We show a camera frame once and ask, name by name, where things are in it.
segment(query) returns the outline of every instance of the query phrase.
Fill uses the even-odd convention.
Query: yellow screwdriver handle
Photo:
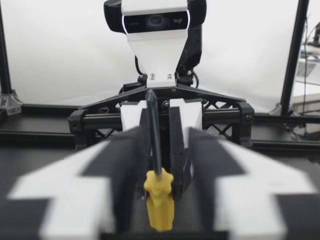
[[[149,192],[146,201],[151,227],[158,232],[169,231],[175,217],[175,202],[171,195],[174,176],[162,168],[161,176],[148,171],[144,189]]]

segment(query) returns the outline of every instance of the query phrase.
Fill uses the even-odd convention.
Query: screwdriver
[[[144,189],[149,192],[146,201],[149,222],[158,232],[169,231],[173,227],[175,202],[171,195],[174,176],[162,168],[158,99],[152,89],[145,95],[151,140],[153,170],[146,174]]]

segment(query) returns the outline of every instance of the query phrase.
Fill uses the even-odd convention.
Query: metal bolt
[[[169,107],[170,107],[170,102],[169,101],[164,101],[163,103],[162,103],[162,109],[163,110],[166,110],[166,109],[168,109]]]
[[[251,120],[252,120],[252,115],[247,115],[247,116],[245,116],[245,120],[251,121]]]

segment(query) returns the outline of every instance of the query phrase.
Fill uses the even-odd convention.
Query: camera lens
[[[155,15],[150,17],[150,23],[152,25],[161,25],[164,21],[164,18],[160,15]]]
[[[160,14],[152,15],[147,19],[146,25],[149,29],[154,29],[154,30],[161,29],[165,25],[165,19]]]

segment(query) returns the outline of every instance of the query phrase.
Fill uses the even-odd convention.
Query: white backdrop
[[[134,55],[126,36],[109,30],[103,2],[1,0],[11,81],[22,101],[95,100],[136,81]],[[207,4],[200,86],[271,110],[281,97],[298,0]]]

